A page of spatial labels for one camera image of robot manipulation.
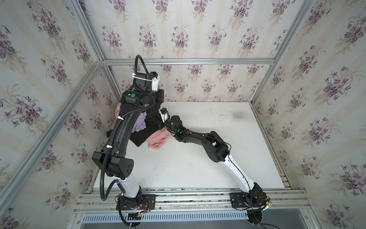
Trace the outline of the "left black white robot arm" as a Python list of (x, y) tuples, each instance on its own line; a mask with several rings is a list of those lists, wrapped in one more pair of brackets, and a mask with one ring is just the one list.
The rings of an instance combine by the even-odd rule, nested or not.
[(126, 90), (121, 98), (119, 113), (106, 144), (92, 155), (93, 162), (100, 169), (100, 196), (106, 201), (113, 185), (121, 194), (117, 196), (117, 210), (138, 210), (148, 206), (143, 200), (142, 189), (133, 178), (134, 161), (126, 158), (126, 150), (133, 126), (139, 115), (150, 109), (156, 110), (164, 101), (164, 90)]

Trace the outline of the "black cloth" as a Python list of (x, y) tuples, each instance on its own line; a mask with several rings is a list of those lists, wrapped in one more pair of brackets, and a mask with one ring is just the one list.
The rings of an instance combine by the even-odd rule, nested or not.
[(132, 142), (137, 147), (139, 147), (143, 142), (145, 142), (156, 131), (161, 130), (164, 127), (159, 108), (160, 107), (146, 111), (146, 113), (147, 113), (147, 116), (145, 119), (146, 129), (144, 129), (140, 132), (131, 133), (130, 140), (132, 140)]

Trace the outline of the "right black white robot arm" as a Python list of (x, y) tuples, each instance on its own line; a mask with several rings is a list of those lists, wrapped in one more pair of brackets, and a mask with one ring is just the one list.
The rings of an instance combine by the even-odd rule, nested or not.
[(222, 164), (239, 185), (241, 194), (240, 208), (269, 208), (270, 198), (263, 189), (239, 167), (230, 153), (231, 145), (225, 142), (216, 132), (198, 133), (183, 126), (179, 116), (169, 116), (167, 112), (161, 115), (165, 128), (179, 142), (192, 143), (204, 148), (207, 156), (214, 162)]

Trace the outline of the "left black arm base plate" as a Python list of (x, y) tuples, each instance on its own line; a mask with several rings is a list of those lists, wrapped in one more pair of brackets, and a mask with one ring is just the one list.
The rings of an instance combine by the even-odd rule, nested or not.
[(117, 201), (116, 210), (154, 210), (156, 195), (137, 195), (135, 198), (118, 195), (115, 200)]

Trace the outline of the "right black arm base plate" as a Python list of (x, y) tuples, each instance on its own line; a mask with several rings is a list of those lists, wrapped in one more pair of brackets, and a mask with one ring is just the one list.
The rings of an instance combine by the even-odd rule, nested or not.
[(260, 195), (260, 197), (255, 196), (254, 194), (243, 192), (232, 192), (229, 194), (229, 196), (232, 207), (236, 209), (263, 209), (270, 202), (270, 198), (264, 192)]

